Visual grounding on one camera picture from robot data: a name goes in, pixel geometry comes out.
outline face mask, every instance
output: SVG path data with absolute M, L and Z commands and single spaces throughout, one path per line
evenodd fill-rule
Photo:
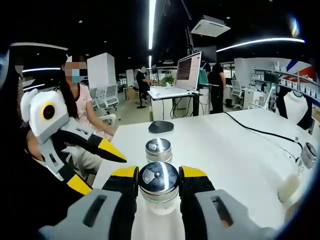
M 81 82 L 80 69 L 72 69 L 72 82 L 75 84 Z

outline white pillar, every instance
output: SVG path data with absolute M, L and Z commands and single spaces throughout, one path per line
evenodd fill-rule
M 125 73 L 126 73 L 126 83 L 127 83 L 128 87 L 133 86 L 134 81 L 135 81 L 134 70 L 128 69 L 125 71 Z

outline long black hair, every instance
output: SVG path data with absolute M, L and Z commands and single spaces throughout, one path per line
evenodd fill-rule
M 58 80 L 57 89 L 59 89 L 62 93 L 69 117 L 77 119 L 79 117 L 77 104 L 71 92 L 70 86 L 66 81 L 65 71 L 63 71 L 62 69 L 60 70 L 60 78 Z

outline person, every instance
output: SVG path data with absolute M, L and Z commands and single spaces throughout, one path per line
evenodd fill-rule
M 69 56 L 61 66 L 62 77 L 57 92 L 63 96 L 70 117 L 92 129 L 102 138 L 111 139 L 115 130 L 95 114 L 89 88 L 80 84 L 80 72 L 87 68 L 82 56 Z
M 224 88 L 226 87 L 226 77 L 222 66 L 217 62 L 213 64 L 212 70 L 208 76 L 211 86 L 211 114 L 218 114 L 224 111 Z
M 0 49 L 0 103 L 5 116 L 0 119 L 2 167 L 2 228 L 16 238 L 38 239 L 38 229 L 56 225 L 67 216 L 69 206 L 83 195 L 38 164 L 25 151 L 28 129 L 19 113 L 22 94 L 14 56 L 9 44 Z
M 82 56 L 70 56 L 65 64 L 61 66 L 61 78 L 57 92 L 62 95 L 69 117 L 75 118 L 79 123 L 92 129 L 96 135 L 110 139 L 115 130 L 98 118 L 91 104 L 91 96 L 87 86 L 79 83 L 81 80 L 80 71 L 75 74 L 74 69 L 85 69 L 86 62 Z M 26 136 L 27 150 L 32 157 L 41 164 L 44 164 L 39 151 L 39 143 L 33 132 L 30 130 Z M 73 146 L 72 160 L 76 168 L 79 168 L 78 161 L 86 170 L 93 170 L 96 173 L 103 159 L 94 155 L 79 146 Z
M 147 100 L 147 96 L 148 96 L 147 91 L 150 90 L 149 84 L 155 82 L 155 80 L 146 78 L 146 75 L 145 75 L 146 71 L 147 71 L 146 67 L 143 66 L 139 69 L 139 71 L 136 74 L 136 82 L 138 83 L 138 86 L 139 86 L 140 98 L 144 100 Z
M 211 72 L 211 67 L 210 67 L 210 65 L 209 65 L 208 62 L 206 62 L 206 63 L 203 65 L 203 68 L 202 68 L 202 69 L 205 70 L 206 76 L 209 77 L 209 74 L 210 74 L 210 72 Z

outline air conditioner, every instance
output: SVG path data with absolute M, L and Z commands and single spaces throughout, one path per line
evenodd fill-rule
M 226 26 L 224 21 L 204 15 L 203 19 L 194 26 L 191 33 L 215 38 L 228 30 L 230 30 L 230 27 Z

